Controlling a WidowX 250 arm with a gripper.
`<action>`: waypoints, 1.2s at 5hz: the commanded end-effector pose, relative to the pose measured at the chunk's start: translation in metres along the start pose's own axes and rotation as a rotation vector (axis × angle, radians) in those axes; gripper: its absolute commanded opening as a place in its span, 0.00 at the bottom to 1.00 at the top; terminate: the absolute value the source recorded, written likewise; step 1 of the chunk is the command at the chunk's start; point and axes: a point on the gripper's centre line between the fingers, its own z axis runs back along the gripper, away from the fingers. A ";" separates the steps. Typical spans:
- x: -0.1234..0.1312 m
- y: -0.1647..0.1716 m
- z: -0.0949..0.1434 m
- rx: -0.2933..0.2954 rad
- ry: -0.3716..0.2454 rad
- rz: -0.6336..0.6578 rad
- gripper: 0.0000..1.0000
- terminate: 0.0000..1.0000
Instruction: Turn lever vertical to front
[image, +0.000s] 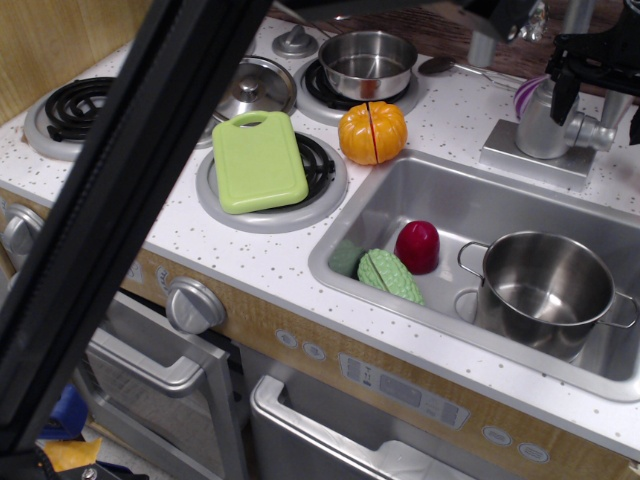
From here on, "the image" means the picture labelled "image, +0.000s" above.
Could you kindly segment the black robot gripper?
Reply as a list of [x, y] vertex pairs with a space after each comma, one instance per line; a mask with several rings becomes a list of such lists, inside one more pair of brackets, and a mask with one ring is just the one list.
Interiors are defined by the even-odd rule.
[[[571, 146], [610, 146], [618, 125], [639, 97], [639, 3], [624, 1], [617, 22], [599, 33], [563, 33], [546, 73], [554, 82], [550, 118], [566, 129]], [[576, 110], [580, 87], [606, 91], [601, 118]]]

